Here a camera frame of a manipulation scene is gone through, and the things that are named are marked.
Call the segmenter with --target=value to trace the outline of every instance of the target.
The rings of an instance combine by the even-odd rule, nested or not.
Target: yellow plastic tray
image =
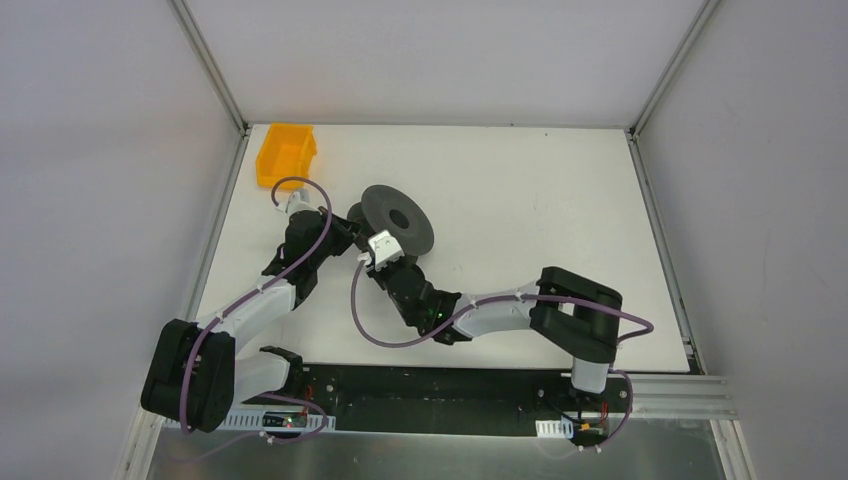
[[[256,183],[271,188],[283,177],[309,178],[309,164],[317,152],[312,125],[272,123],[256,157]],[[302,186],[303,182],[286,182],[280,188],[294,190]]]

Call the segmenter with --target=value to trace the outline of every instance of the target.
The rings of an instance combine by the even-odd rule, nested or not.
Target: gray disc
[[[388,230],[407,255],[420,257],[433,248],[430,220],[411,198],[386,185],[372,185],[362,193],[362,213],[375,232]]]

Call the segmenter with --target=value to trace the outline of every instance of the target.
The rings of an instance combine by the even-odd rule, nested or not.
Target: white tabletop
[[[212,262],[200,313],[253,285],[288,224],[256,185],[255,159],[268,132],[251,132]],[[615,365],[687,371],[677,322],[623,132],[542,128],[316,126],[310,178],[344,217],[373,184],[418,203],[436,233],[419,259],[436,288],[486,293],[535,281],[556,265],[619,291],[624,310],[654,323],[653,334],[621,345]],[[311,192],[311,200],[320,195]],[[319,363],[564,368],[571,357],[533,331],[489,334],[453,346],[385,349],[359,336],[350,315],[356,249],[330,258],[295,312],[251,345],[278,345]],[[366,329],[386,341],[416,338],[385,292],[364,278]],[[621,332],[635,326],[622,321]]]

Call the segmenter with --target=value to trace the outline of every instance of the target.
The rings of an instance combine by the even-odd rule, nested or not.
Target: orange container
[[[272,123],[256,157],[256,183],[271,188],[283,177],[309,178],[309,164],[317,151],[312,125]],[[302,186],[303,182],[286,182],[280,189],[294,190]]]

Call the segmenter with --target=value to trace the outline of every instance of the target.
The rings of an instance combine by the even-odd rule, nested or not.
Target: gray wall
[[[761,478],[844,478],[848,2],[728,0],[642,136]]]
[[[245,118],[629,125],[702,0],[189,0]]]
[[[0,477],[112,475],[235,142],[166,2],[0,4]]]

